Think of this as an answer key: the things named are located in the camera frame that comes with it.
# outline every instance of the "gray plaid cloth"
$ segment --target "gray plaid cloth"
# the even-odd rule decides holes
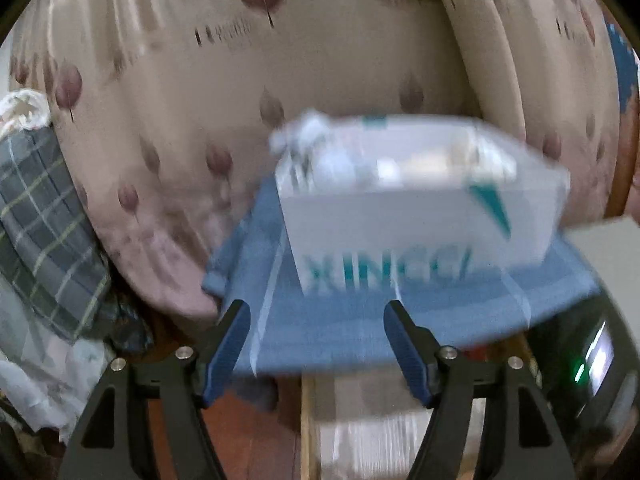
[[[111,290],[107,257],[78,199],[51,128],[0,141],[0,272],[63,338],[152,345],[148,326]]]

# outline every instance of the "blue gripper pad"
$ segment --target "blue gripper pad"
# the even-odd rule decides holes
[[[400,365],[409,390],[423,406],[429,406],[433,399],[433,394],[428,387],[426,364],[412,343],[409,333],[407,332],[407,327],[402,323],[398,313],[394,310],[393,301],[387,303],[383,319],[386,338],[394,351],[396,361],[398,361]],[[408,322],[415,327],[409,318]]]
[[[249,305],[244,301],[234,301],[216,328],[224,330],[226,324],[228,327],[222,341],[204,371],[202,400],[206,408],[222,396],[226,384],[231,379],[231,373],[251,327]]]

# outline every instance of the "reddish-brown floor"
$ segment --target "reddish-brown floor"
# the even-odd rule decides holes
[[[228,480],[300,478],[300,402],[295,387],[280,391],[276,413],[259,413],[233,394],[202,412]],[[159,400],[149,401],[149,416],[161,480],[175,480]]]

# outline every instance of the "silver bolt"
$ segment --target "silver bolt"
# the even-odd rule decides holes
[[[453,346],[443,346],[440,348],[440,355],[443,359],[455,359],[458,357],[458,351]]]
[[[509,357],[509,359],[507,359],[507,364],[514,370],[520,370],[524,366],[522,359],[515,355],[512,355],[511,357]]]
[[[119,372],[127,365],[127,362],[122,357],[116,357],[113,361],[111,361],[111,370],[114,372]]]
[[[181,346],[175,351],[175,356],[178,359],[188,359],[193,355],[193,348],[190,346]]]

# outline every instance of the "beige curtain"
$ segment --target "beige curtain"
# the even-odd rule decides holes
[[[566,161],[571,221],[602,216],[615,165],[594,0],[33,0],[13,54],[114,264],[198,326],[216,315],[204,265],[270,170],[268,134],[307,107],[482,113]]]

